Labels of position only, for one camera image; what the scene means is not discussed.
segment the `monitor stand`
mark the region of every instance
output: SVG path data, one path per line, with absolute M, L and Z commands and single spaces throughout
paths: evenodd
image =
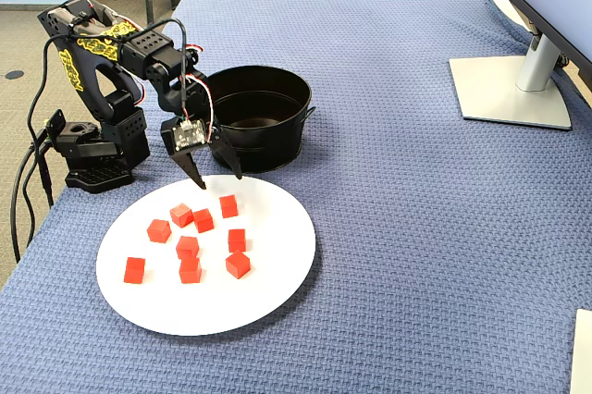
M 526 56 L 452 58 L 462 117 L 571 129 L 563 97 L 550 78 L 559 55 L 543 35 L 533 39 Z

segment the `robotic arm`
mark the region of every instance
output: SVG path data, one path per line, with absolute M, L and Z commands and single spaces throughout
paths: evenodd
M 67 123 L 61 110 L 46 125 L 54 148 L 68 162 L 66 183 L 97 193 L 133 181 L 131 170 L 149 155 L 146 121 L 137 106 L 142 99 L 131 74 L 148 80 L 158 93 L 159 106 L 175 114 L 164 121 L 161 135 L 169 156 L 202 189 L 205 189 L 191 152 L 209 145 L 219 152 L 240 179 L 241 164 L 224 133 L 213 120 L 207 78 L 194 66 L 198 50 L 183 52 L 158 31 L 144 31 L 94 0 L 72 0 L 38 16 L 55 40 L 68 78 L 99 122 Z M 93 38 L 89 35 L 102 35 Z M 181 70 L 185 64 L 185 94 Z M 101 93 L 96 72 L 115 86 Z

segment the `white plate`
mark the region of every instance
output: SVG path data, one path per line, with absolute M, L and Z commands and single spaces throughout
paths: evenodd
M 105 234 L 96 257 L 96 277 L 111 307 L 132 323 L 163 334 L 201 336 L 245 326 L 271 313 L 304 281 L 315 257 L 315 229 L 302 205 L 278 186 L 231 175 L 204 177 L 207 191 L 190 179 L 169 184 L 126 209 Z M 236 195 L 239 216 L 222 218 L 218 198 Z M 208 208 L 214 230 L 198 234 L 193 223 L 179 228 L 169 210 L 179 203 Z M 152 243 L 146 229 L 168 220 L 172 234 Z M 245 228 L 251 271 L 236 279 L 226 270 L 228 230 Z M 200 283 L 179 279 L 175 247 L 181 235 L 197 237 Z M 141 285 L 123 282 L 128 257 L 146 259 Z

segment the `red cube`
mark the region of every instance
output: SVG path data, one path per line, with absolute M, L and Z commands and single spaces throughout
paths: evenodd
M 251 260 L 241 251 L 236 251 L 226 259 L 226 269 L 235 278 L 241 278 L 251 270 Z
M 177 243 L 177 257 L 180 260 L 195 258 L 200 246 L 195 237 L 181 237 Z
M 237 200 L 234 195 L 228 197 L 220 197 L 220 208 L 222 209 L 223 218 L 231 218 L 239 214 L 239 208 L 237 207 Z
M 228 252 L 247 251 L 247 239 L 244 229 L 231 229 L 228 231 Z
M 193 221 L 193 212 L 185 203 L 175 206 L 170 210 L 170 217 L 180 228 L 185 228 Z
M 145 265 L 145 258 L 128 257 L 128 262 L 126 263 L 126 275 L 123 277 L 123 281 L 125 283 L 141 284 L 144 279 Z
M 214 228 L 214 219 L 208 209 L 202 209 L 193 213 L 193 221 L 197 227 L 197 231 L 201 234 Z
M 150 241 L 166 243 L 170 236 L 170 225 L 165 220 L 153 220 L 148 227 Z
M 181 283 L 199 283 L 202 277 L 202 266 L 199 258 L 184 258 L 179 267 Z

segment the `yellow sticker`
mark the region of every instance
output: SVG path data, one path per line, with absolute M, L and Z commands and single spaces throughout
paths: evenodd
M 74 86 L 74 89 L 77 91 L 83 91 L 82 82 L 80 81 L 80 76 L 76 68 L 74 67 L 74 61 L 72 61 L 72 55 L 68 51 L 68 49 L 64 49 L 58 51 L 59 57 L 62 60 L 62 64 L 64 65 L 64 69 L 66 70 L 66 75 L 68 75 L 68 79 Z
M 137 29 L 127 21 L 123 21 L 116 24 L 112 28 L 107 29 L 106 31 L 102 31 L 101 34 L 117 38 L 118 36 L 127 35 L 128 33 L 132 33 L 136 30 Z M 84 47 L 92 54 L 104 56 L 111 61 L 117 61 L 119 56 L 119 46 L 114 41 L 101 41 L 93 38 L 90 40 L 78 40 L 78 45 Z

